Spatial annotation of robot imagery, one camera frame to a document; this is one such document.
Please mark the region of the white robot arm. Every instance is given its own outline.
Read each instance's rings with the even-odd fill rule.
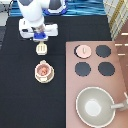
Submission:
[[[66,8],[65,0],[17,0],[17,2],[24,17],[19,21],[19,31],[23,38],[33,38],[35,42],[43,42],[48,40],[48,36],[58,35],[57,24],[44,24],[42,9],[59,13]]]

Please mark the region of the bowl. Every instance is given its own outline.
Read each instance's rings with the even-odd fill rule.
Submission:
[[[99,87],[83,89],[76,99],[76,111],[80,119],[94,128],[109,125],[115,117],[113,98],[108,92]]]

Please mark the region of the black circle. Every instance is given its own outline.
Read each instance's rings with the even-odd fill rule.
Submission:
[[[110,62],[100,63],[98,70],[103,76],[112,76],[115,73],[115,68]]]
[[[80,46],[80,45],[78,45],[78,46],[75,47],[75,49],[74,49],[74,54],[75,54],[77,57],[81,58],[81,57],[78,56],[77,53],[76,53],[76,49],[77,49],[79,46]]]
[[[111,54],[111,49],[106,45],[99,45],[96,48],[96,54],[100,57],[108,57]]]
[[[75,66],[75,72],[79,76],[87,76],[89,75],[91,68],[86,62],[79,62]]]

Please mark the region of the black table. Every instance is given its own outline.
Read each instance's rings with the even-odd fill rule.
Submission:
[[[66,128],[65,43],[111,41],[107,16],[51,16],[59,35],[46,42],[48,54],[36,54],[37,43],[18,39],[21,17],[9,17],[0,51],[0,128]],[[34,77],[45,59],[55,69],[48,84]]]

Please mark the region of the pink mat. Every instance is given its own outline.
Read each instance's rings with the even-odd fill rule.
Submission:
[[[78,45],[87,45],[92,50],[92,55],[87,59],[81,59],[74,54],[74,48]],[[106,58],[97,56],[96,47],[107,45],[111,48],[111,55]],[[111,62],[115,67],[112,76],[103,76],[98,71],[101,62]],[[88,76],[81,77],[75,73],[75,65],[78,62],[87,62],[91,67]],[[122,75],[115,42],[112,41],[77,41],[66,43],[66,128],[90,128],[81,121],[76,112],[76,98],[79,92],[89,86],[100,87],[106,90],[114,99],[120,103],[125,99],[126,87]],[[113,122],[106,128],[128,128],[128,110],[116,111]]]

